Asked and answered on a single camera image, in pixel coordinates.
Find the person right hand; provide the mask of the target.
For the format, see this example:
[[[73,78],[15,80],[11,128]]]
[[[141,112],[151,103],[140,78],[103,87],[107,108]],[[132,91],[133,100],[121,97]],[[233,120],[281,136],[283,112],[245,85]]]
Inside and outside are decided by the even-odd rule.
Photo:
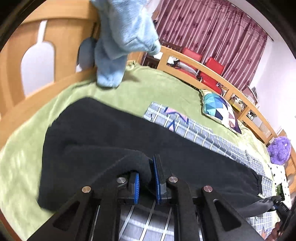
[[[277,241],[280,236],[280,229],[278,227],[275,227],[272,230],[271,234],[265,239],[265,241]]]

